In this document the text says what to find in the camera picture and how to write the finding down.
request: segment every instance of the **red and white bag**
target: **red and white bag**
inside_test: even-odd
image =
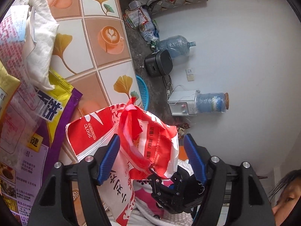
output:
[[[106,146],[114,133],[120,136],[120,151],[109,179],[99,191],[121,226],[127,224],[135,204],[131,180],[147,178],[149,168],[168,179],[178,165],[176,127],[164,124],[134,102],[132,98],[127,104],[112,105],[66,126],[67,139],[78,161]]]

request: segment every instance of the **blue plastic basket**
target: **blue plastic basket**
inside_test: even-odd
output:
[[[138,87],[139,87],[139,91],[140,91],[140,95],[141,95],[141,100],[143,103],[143,108],[145,111],[147,111],[148,102],[149,102],[149,94],[148,94],[147,86],[141,77],[136,76],[136,79],[137,79],[137,83],[138,83]]]

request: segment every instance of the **wall socket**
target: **wall socket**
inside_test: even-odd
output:
[[[193,70],[192,68],[186,69],[186,75],[193,75]]]
[[[194,76],[194,75],[187,75],[187,80],[188,80],[189,82],[192,82],[192,81],[195,80],[195,76]]]

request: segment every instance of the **blue gripper pad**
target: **blue gripper pad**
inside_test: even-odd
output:
[[[207,159],[210,158],[210,154],[206,148],[198,146],[190,134],[184,137],[184,149],[189,158],[189,164],[192,166],[195,178],[200,181],[202,185],[205,185],[207,182],[206,164],[208,162]]]
[[[110,175],[114,161],[119,152],[120,137],[118,135],[114,135],[111,141],[109,142],[108,146],[109,148],[106,151],[106,154],[99,165],[99,174],[97,181],[100,185],[102,185],[103,182],[106,181]]]

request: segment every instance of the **black hair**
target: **black hair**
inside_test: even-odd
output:
[[[283,188],[285,189],[292,181],[296,178],[301,178],[301,169],[300,170],[293,170],[286,174],[284,178],[282,178],[275,186],[273,190],[270,192],[270,199],[272,199],[280,190]]]

